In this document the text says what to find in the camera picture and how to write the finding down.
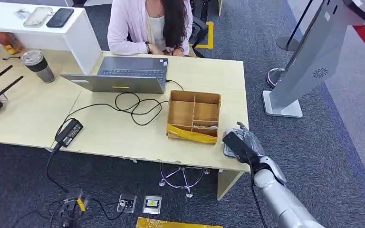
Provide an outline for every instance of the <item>pink cardigan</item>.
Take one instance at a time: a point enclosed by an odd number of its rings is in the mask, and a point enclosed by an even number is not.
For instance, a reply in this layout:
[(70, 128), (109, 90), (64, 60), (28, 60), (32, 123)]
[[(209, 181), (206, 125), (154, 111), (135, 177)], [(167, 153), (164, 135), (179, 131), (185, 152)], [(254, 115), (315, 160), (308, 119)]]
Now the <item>pink cardigan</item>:
[[(107, 40), (110, 51), (118, 55), (147, 54), (145, 42), (148, 41), (146, 30), (146, 0), (113, 0)], [(185, 23), (187, 37), (182, 43), (184, 54), (188, 55), (188, 39), (192, 33), (192, 12), (189, 0), (184, 0), (187, 9)], [(127, 41), (128, 33), (132, 41)]]

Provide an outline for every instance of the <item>metal pole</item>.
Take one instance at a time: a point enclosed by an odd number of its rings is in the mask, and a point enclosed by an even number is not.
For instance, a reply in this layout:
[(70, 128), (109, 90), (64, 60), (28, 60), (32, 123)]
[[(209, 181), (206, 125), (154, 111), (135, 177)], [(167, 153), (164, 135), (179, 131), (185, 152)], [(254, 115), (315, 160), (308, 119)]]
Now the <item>metal pole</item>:
[(289, 38), (289, 40), (288, 40), (288, 42), (287, 42), (286, 46), (289, 46), (290, 41), (293, 39), (293, 37), (294, 37), (294, 35), (295, 35), (295, 33), (296, 33), (296, 31), (297, 31), (298, 27), (300, 26), (301, 21), (302, 21), (302, 20), (303, 20), (303, 18), (304, 18), (304, 15), (307, 13), (308, 8), (310, 8), (310, 5), (311, 5), (311, 3), (312, 3), (312, 2), (313, 2), (313, 0), (308, 1), (308, 4), (307, 4), (307, 6), (306, 6), (306, 9), (303, 11), (303, 14), (302, 14), (302, 15), (301, 15), (301, 17), (300, 17), (300, 20), (298, 20), (297, 25), (296, 25), (295, 29), (293, 30), (292, 35), (290, 35), (290, 38)]
[(278, 37), (276, 39), (276, 44), (279, 48), (286, 50), (286, 51), (295, 51), (298, 48), (299, 41), (297, 41), (293, 37), (294, 37), (298, 27), (300, 26), (301, 21), (303, 20), (304, 16), (306, 15), (308, 8), (310, 8), (310, 5), (312, 2), (313, 2), (313, 0), (308, 1), (306, 9), (303, 11), (303, 14), (300, 17), (300, 20), (297, 22), (297, 25), (296, 25), (295, 29), (293, 30), (292, 34), (290, 35), (290, 37), (283, 36), (283, 37)]

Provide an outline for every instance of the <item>power socket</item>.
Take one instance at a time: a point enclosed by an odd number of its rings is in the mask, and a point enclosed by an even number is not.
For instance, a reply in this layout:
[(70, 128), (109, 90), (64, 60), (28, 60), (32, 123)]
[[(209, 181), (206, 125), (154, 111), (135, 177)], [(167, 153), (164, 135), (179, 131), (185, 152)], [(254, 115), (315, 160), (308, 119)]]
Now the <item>power socket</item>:
[(129, 194), (121, 194), (119, 199), (117, 211), (124, 213), (133, 213), (135, 211), (135, 204), (136, 204), (136, 196), (129, 195)]

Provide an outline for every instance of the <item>yellow tape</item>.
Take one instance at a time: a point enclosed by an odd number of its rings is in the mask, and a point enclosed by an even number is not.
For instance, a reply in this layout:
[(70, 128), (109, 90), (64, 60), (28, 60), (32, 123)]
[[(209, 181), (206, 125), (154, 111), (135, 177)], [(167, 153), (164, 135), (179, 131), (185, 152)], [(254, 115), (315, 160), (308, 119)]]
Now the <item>yellow tape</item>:
[(80, 198), (77, 199), (77, 203), (79, 204), (81, 211), (86, 211), (85, 205), (83, 204), (82, 200)]
[(208, 25), (208, 43), (198, 44), (195, 48), (213, 49), (213, 22), (208, 21), (206, 24)]
[(170, 124), (167, 125), (167, 132), (176, 134), (184, 139), (189, 139), (197, 142), (203, 143), (216, 143), (217, 138), (214, 136), (210, 136), (207, 134), (201, 134), (198, 132), (189, 132), (186, 130), (182, 130), (180, 128), (171, 126)]
[(139, 217), (136, 222), (136, 228), (223, 228), (221, 226), (210, 226), (200, 224), (188, 224), (180, 222), (167, 222), (151, 218)]

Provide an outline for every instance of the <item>yellow mat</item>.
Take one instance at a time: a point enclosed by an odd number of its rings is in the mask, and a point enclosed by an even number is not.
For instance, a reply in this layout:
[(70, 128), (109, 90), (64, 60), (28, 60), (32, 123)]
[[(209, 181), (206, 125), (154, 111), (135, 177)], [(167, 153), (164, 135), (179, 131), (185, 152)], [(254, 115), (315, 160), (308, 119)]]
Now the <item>yellow mat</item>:
[(186, 224), (179, 222), (166, 222), (151, 218), (138, 218), (136, 228), (223, 228), (221, 226), (209, 226), (200, 224)]

